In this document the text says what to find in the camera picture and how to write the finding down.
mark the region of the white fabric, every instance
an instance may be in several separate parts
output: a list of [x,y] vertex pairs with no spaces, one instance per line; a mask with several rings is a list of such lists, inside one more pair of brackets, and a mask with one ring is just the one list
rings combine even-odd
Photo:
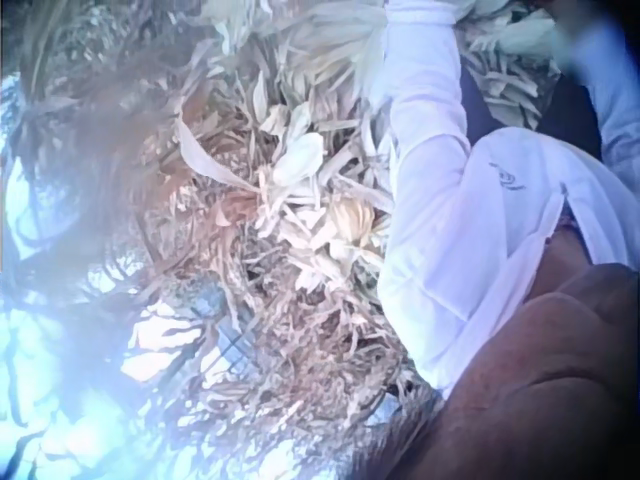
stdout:
[[[635,269],[640,203],[596,159],[535,132],[501,129],[472,149],[451,6],[391,0],[387,12],[385,74],[399,155],[391,165],[396,207],[378,292],[418,372],[447,396],[526,297],[564,202],[594,263]],[[597,45],[587,43],[581,54],[592,56]],[[624,164],[626,173],[618,173],[637,185],[638,84],[592,79],[605,159]],[[624,104],[611,101],[619,98],[612,91],[627,87],[635,94]],[[621,117],[634,130],[622,133]]]

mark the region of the white shirt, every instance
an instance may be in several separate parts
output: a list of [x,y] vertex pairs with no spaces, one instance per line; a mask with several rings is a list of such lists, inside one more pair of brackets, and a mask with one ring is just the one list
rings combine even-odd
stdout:
[[639,85],[611,28],[598,27],[576,46],[590,61],[611,49],[599,60],[615,71],[578,62],[611,170],[521,128],[495,131],[471,148],[453,9],[391,0],[387,13],[385,77],[399,155],[378,292],[418,372],[447,396],[526,297],[565,201],[594,264],[640,268],[640,202],[631,191],[640,193]]

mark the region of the logo on shirt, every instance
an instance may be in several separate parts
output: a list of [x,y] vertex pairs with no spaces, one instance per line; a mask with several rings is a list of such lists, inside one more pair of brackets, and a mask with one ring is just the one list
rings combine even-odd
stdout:
[[516,177],[497,163],[490,163],[489,165],[495,168],[500,174],[500,185],[502,185],[502,188],[506,188],[507,190],[524,190],[526,188],[524,185],[516,184]]

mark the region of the dry vegetation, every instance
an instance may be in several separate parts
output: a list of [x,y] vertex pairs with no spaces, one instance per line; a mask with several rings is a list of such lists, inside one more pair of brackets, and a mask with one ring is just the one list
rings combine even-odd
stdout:
[[[106,390],[132,417],[151,399],[141,421],[163,448],[215,446],[194,464],[205,476],[214,461],[255,468],[285,439],[314,468],[366,436],[391,386],[401,403],[408,385],[428,389],[375,290],[393,209],[393,138],[375,82],[381,1],[34,4],[3,167],[19,157],[34,211],[55,205],[75,222],[14,258],[3,291],[11,308],[63,326],[64,338],[50,332],[67,365],[61,391]],[[549,76],[539,38],[514,46],[503,34],[527,14],[508,7],[460,30],[509,123],[536,122]],[[527,68],[510,56],[541,48]],[[99,275],[115,288],[99,291]],[[203,314],[194,305],[212,284],[226,301]],[[199,338],[130,385],[117,371],[124,345],[158,302]],[[252,358],[211,380],[202,359],[225,317]]]

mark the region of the white sleeve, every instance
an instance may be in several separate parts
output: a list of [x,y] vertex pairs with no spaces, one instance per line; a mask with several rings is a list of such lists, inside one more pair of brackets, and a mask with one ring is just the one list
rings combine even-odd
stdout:
[[577,40],[572,60],[598,117],[603,162],[640,198],[640,79],[623,32],[598,21]]
[[461,105],[454,8],[391,0],[385,77],[398,159],[391,165],[395,210],[378,293],[385,314],[427,379],[430,364],[464,322],[422,288],[469,156]]

